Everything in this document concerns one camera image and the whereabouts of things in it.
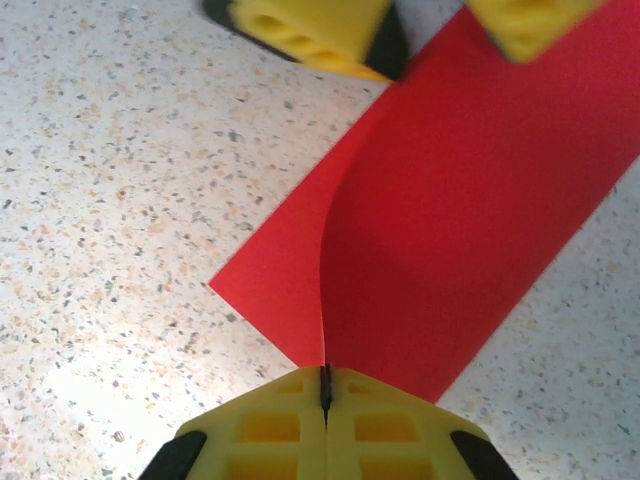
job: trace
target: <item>yellow foam block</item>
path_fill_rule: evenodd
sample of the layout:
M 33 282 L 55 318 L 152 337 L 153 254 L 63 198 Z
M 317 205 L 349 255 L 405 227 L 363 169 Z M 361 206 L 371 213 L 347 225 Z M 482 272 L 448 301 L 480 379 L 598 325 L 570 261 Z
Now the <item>yellow foam block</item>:
M 466 0 L 506 57 L 529 62 L 606 0 Z
M 303 65 L 374 80 L 364 64 L 391 0 L 237 0 L 229 13 L 239 30 Z
M 334 370 L 333 385 L 329 478 L 475 480 L 450 434 L 488 441 L 476 425 L 353 370 Z
M 187 480 L 325 480 L 317 368 L 302 368 L 185 423 L 207 440 Z

